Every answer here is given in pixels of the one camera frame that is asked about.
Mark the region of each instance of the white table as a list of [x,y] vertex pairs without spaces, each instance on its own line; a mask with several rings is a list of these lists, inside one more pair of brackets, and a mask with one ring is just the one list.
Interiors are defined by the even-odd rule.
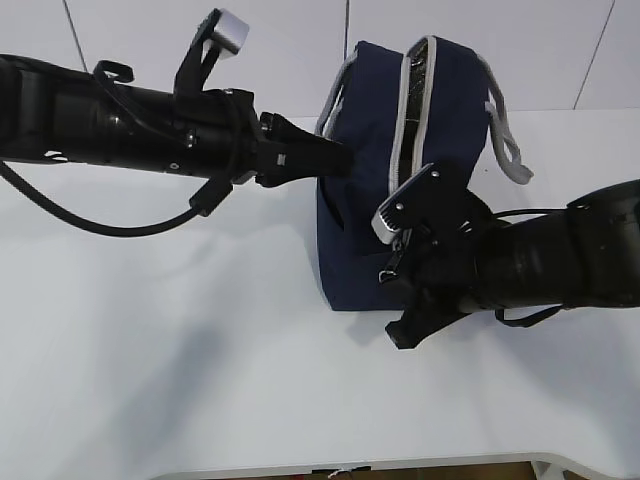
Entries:
[[[310,125],[311,121],[302,121]],[[640,111],[513,115],[537,176],[473,178],[494,208],[564,205],[639,176]],[[138,224],[201,182],[22,167],[77,213]],[[477,314],[397,351],[397,313],[333,313],[314,183],[248,185],[159,237],[100,238],[0,184],[0,478],[187,480],[543,460],[640,476],[637,310],[534,329]]]

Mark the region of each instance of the navy blue bag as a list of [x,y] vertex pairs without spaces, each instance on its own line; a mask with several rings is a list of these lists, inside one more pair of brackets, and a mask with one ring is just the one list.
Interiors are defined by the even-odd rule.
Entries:
[[334,310],[402,309],[379,285],[392,250],[371,220],[404,181],[439,158],[455,159],[468,182],[489,127],[503,171],[527,183],[532,173],[521,164],[500,89],[473,50],[437,37],[421,39],[406,55],[358,43],[316,128],[355,154],[349,178],[318,180],[320,276]]

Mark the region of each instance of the gray handle strap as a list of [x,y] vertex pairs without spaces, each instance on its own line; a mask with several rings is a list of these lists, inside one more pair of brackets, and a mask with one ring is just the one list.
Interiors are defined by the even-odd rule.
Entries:
[[349,55],[340,70],[338,70],[338,74],[336,75],[336,79],[331,86],[331,90],[329,91],[329,96],[327,97],[327,101],[324,104],[324,108],[320,113],[320,117],[318,117],[318,122],[316,123],[316,128],[314,133],[319,136],[324,136],[329,138],[331,133],[333,132],[333,127],[336,123],[338,115],[342,110],[342,99],[339,98],[340,92],[344,88],[344,77],[349,70],[349,67],[356,61],[358,58],[358,51],[354,50],[351,55]]
[[478,55],[478,59],[487,73],[489,92],[491,92],[491,96],[495,101],[495,105],[491,102],[485,103],[485,110],[489,114],[489,130],[491,133],[493,152],[504,174],[513,182],[526,185],[529,183],[529,180],[531,180],[531,177],[533,177],[533,172],[522,164],[520,147],[518,147],[518,143],[513,138],[513,134],[509,128],[504,95],[491,70],[491,66],[480,55]]

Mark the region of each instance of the white wall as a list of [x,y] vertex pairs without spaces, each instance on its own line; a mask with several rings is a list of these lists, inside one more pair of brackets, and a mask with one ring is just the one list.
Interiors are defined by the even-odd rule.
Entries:
[[[229,8],[252,30],[208,86],[255,91],[259,111],[289,117],[318,114],[343,58],[347,3],[348,49],[368,40],[404,51],[427,33],[457,41],[490,61],[511,110],[640,106],[638,0],[68,1],[90,69],[117,60],[138,85],[163,90],[202,18]],[[62,0],[6,7],[0,42],[81,68]]]

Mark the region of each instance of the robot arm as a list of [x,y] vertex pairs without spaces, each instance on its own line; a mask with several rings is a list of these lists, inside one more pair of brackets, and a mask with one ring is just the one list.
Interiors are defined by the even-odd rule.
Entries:
[[[160,233],[209,215],[233,186],[264,187],[348,175],[352,153],[278,114],[258,119],[253,93],[203,90],[216,61],[237,54],[249,27],[225,10],[200,25],[176,74],[173,93],[129,85],[133,70],[98,62],[93,75],[39,60],[0,55],[0,175],[42,208],[102,235]],[[133,168],[207,178],[184,214],[157,225],[119,228],[68,212],[5,162]]]
[[[537,216],[504,220],[515,215]],[[530,327],[563,309],[640,306],[640,180],[564,209],[494,214],[466,190],[455,163],[441,160],[385,201],[372,223],[381,241],[394,244],[380,282],[406,305],[387,325],[398,348],[415,348],[482,310]],[[505,319],[505,310],[536,305],[550,307]]]

